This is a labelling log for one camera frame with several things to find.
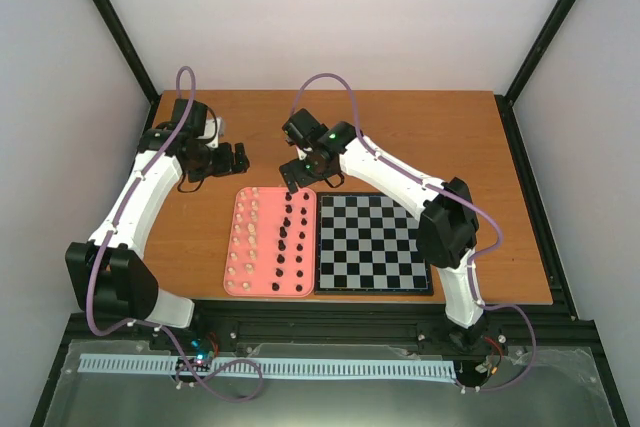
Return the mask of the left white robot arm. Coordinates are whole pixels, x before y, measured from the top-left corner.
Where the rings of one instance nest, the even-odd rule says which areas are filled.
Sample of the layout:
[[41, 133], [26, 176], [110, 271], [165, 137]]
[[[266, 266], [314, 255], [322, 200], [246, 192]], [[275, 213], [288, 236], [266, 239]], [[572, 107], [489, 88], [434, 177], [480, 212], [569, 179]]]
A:
[[163, 290], [144, 262], [150, 231], [172, 190], [210, 177], [241, 174], [250, 163], [243, 144], [222, 141], [224, 122], [206, 104], [178, 99], [170, 120], [145, 131], [132, 172], [111, 211], [65, 262], [77, 303], [86, 312], [173, 327], [186, 349], [201, 347], [208, 325], [193, 300]]

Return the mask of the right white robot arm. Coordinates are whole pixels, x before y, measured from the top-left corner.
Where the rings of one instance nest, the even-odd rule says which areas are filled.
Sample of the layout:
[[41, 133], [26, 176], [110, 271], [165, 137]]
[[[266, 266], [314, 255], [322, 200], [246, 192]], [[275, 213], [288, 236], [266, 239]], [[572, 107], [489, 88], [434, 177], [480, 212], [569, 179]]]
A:
[[279, 167], [290, 192], [333, 176], [357, 178], [402, 206], [418, 221], [417, 249], [437, 269], [445, 295], [448, 337], [469, 349], [483, 335], [486, 321], [475, 276], [479, 222], [467, 184], [449, 182], [413, 169], [375, 146], [362, 131], [341, 121], [333, 128], [305, 109], [292, 114], [282, 130], [297, 158]]

